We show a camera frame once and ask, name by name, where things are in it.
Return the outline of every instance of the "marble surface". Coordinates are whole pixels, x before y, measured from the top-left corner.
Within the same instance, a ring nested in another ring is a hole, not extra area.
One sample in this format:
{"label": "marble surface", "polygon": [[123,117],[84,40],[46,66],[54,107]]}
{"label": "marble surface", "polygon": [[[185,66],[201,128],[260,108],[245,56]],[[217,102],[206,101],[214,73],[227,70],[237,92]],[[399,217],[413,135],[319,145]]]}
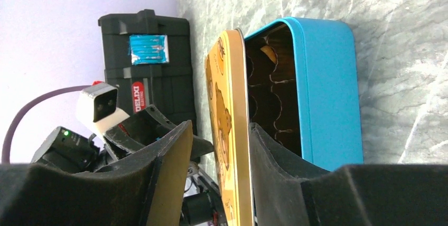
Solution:
{"label": "marble surface", "polygon": [[[203,62],[221,31],[322,18],[356,40],[365,162],[448,162],[448,0],[178,0],[178,15],[191,23],[201,136],[211,140]],[[212,156],[204,162],[214,175]]]}

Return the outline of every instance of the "box lid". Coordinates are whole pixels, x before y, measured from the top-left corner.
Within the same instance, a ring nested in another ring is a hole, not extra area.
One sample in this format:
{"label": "box lid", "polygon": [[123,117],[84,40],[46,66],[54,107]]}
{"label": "box lid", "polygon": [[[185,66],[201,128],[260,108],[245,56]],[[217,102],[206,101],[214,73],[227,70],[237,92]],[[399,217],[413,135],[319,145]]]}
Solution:
{"label": "box lid", "polygon": [[222,202],[229,225],[254,225],[248,92],[240,30],[221,33],[206,58],[207,91]]}

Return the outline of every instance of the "cartoon print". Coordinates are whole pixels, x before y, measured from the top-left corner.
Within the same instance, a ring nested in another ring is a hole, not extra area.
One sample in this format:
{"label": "cartoon print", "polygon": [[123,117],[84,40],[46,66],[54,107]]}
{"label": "cartoon print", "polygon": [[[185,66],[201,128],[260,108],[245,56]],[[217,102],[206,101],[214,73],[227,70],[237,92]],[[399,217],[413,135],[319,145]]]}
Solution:
{"label": "cartoon print", "polygon": [[218,39],[218,66],[219,66],[219,71],[221,71],[221,74],[224,74],[224,55],[226,55],[225,51],[224,51],[224,44],[222,42],[221,37],[219,37]]}
{"label": "cartoon print", "polygon": [[218,142],[221,147],[222,157],[229,169],[229,134],[232,129],[232,117],[229,110],[224,105],[224,97],[221,90],[218,88],[218,83],[215,83],[216,90],[216,114],[218,123]]}
{"label": "cartoon print", "polygon": [[209,99],[213,99],[213,81],[211,80],[211,65],[210,56],[207,54],[207,64],[206,64],[206,80],[207,80],[207,92],[209,94]]}

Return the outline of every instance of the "red logo sticker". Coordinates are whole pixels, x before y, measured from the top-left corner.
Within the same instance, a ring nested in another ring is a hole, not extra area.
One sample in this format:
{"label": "red logo sticker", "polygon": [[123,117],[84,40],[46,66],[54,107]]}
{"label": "red logo sticker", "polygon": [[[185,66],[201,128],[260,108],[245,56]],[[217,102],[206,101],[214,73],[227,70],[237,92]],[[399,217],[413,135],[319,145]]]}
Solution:
{"label": "red logo sticker", "polygon": [[146,108],[145,87],[143,86],[143,83],[134,82],[132,84],[132,99],[134,112],[138,112]]}

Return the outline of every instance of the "purple cable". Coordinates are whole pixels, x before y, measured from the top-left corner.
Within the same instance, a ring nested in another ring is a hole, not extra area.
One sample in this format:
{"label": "purple cable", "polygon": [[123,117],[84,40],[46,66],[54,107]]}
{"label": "purple cable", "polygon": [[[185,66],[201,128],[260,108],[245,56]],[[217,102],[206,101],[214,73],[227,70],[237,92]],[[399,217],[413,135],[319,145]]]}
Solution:
{"label": "purple cable", "polygon": [[5,139],[3,141],[3,148],[2,148],[2,164],[9,164],[10,163],[10,154],[11,154],[11,144],[13,141],[15,130],[17,129],[18,124],[22,120],[23,116],[31,110],[34,106],[39,104],[42,101],[45,101],[49,98],[52,98],[57,95],[61,95],[68,92],[75,92],[83,90],[87,87],[90,87],[90,85],[84,85],[84,86],[74,86],[74,87],[68,87],[63,88],[59,90],[53,90],[51,92],[45,93],[41,95],[40,97],[37,97],[33,99],[31,102],[27,103],[14,117],[13,121],[11,122],[10,127],[8,128],[8,131],[6,132]]}

